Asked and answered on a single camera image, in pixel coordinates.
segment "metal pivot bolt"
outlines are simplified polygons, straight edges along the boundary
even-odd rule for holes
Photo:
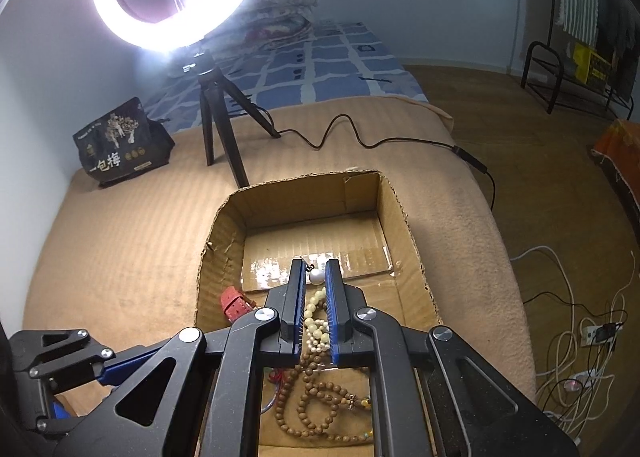
[[[269,307],[262,307],[255,312],[255,318],[261,322],[267,322],[276,315],[276,312]]]
[[[195,327],[185,327],[178,334],[178,339],[181,342],[191,343],[196,341],[200,337],[200,330]]]
[[[376,310],[371,307],[363,307],[362,309],[358,309],[356,312],[356,316],[361,320],[372,320],[376,317]]]
[[[433,337],[439,342],[448,342],[453,337],[453,332],[448,327],[440,325],[433,329]]]

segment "orange cloth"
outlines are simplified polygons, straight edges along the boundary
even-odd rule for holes
[[[640,198],[640,124],[616,119],[593,147],[608,157],[625,180],[636,204]]]

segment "black tripod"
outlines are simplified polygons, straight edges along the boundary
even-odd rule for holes
[[[204,136],[204,150],[207,156],[207,166],[214,162],[213,155],[213,122],[216,124],[222,148],[231,166],[239,188],[249,186],[238,142],[231,127],[231,120],[226,109],[225,93],[240,105],[240,107],[263,127],[271,137],[280,137],[275,127],[260,113],[260,110],[236,87],[225,78],[218,66],[201,72],[200,81],[200,115],[202,116],[202,135]]]

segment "pearl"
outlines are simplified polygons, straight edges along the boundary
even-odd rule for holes
[[[324,283],[324,271],[318,269],[317,267],[313,268],[309,272],[309,282],[313,285],[320,285]]]

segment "black package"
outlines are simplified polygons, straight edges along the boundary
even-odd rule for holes
[[[138,98],[95,119],[74,134],[80,163],[100,186],[109,186],[169,163],[174,140],[148,119]]]

